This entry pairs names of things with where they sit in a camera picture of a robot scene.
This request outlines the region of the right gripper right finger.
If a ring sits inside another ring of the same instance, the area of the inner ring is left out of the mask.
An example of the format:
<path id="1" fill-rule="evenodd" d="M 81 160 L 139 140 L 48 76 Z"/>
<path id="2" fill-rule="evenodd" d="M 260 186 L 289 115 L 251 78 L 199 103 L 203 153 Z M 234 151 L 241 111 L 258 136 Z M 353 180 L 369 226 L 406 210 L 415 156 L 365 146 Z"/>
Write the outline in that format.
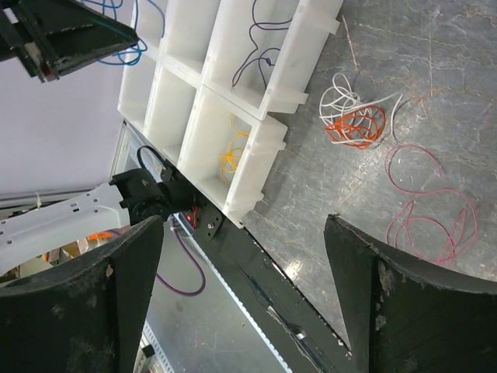
<path id="1" fill-rule="evenodd" d="M 337 215 L 325 248 L 360 372 L 494 372 L 496 284 L 389 246 Z"/>

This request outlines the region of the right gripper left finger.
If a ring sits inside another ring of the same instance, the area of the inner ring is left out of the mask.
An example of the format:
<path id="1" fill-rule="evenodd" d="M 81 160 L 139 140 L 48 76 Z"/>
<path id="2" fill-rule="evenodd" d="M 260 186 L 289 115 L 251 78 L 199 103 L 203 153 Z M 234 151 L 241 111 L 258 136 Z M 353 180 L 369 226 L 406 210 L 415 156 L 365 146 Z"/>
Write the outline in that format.
<path id="1" fill-rule="evenodd" d="M 164 237 L 152 217 L 1 289 L 3 372 L 131 372 Z"/>

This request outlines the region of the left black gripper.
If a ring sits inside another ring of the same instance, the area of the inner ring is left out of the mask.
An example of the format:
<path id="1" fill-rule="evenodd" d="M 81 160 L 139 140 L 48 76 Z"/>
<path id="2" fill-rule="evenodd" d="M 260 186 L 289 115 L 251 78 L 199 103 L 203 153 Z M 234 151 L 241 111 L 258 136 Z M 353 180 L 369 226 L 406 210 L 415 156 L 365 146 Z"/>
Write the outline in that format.
<path id="1" fill-rule="evenodd" d="M 58 80 L 137 46 L 137 32 L 77 1 L 1 1 L 1 62 L 17 58 L 31 78 Z"/>

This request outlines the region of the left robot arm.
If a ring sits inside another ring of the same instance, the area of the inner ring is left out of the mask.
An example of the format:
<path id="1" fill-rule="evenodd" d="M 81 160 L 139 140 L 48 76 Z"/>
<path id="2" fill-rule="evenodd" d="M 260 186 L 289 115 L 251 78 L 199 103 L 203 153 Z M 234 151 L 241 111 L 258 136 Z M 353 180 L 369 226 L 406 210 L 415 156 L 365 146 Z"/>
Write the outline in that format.
<path id="1" fill-rule="evenodd" d="M 77 1 L 3 1 L 1 59 L 18 58 L 41 82 L 59 79 L 135 47 L 135 29 Z M 205 196 L 171 162 L 157 181 L 145 165 L 93 190 L 1 221 L 1 272 L 83 236 L 136 225 L 152 216 L 203 208 Z"/>

